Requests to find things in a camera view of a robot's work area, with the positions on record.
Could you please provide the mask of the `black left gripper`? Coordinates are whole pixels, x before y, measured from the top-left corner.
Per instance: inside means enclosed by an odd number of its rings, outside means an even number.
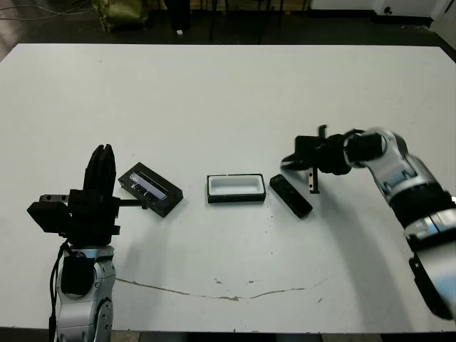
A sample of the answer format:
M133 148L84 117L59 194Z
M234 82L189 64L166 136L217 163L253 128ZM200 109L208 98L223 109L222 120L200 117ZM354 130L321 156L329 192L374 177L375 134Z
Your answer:
M101 189L99 168L104 151L104 185ZM76 246L105 246L120 233L116 224L120 208L147 209L143 199L121 199L115 196L115 156L110 144L93 151L85 169L83 189L72 189L67 195L44 194L39 197L39 227L46 233L58 234Z

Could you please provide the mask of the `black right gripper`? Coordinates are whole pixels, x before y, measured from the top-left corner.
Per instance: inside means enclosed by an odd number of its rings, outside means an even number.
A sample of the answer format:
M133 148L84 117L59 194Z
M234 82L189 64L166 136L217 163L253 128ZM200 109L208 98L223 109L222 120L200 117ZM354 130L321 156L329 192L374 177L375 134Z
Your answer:
M281 166L287 170L307 170L308 185L311 194L319 194L318 172L333 175L347 175L351 167L347 164L343 154L344 135L326 136L327 125L318 127L318 141L313 149L310 167L295 154L286 156Z

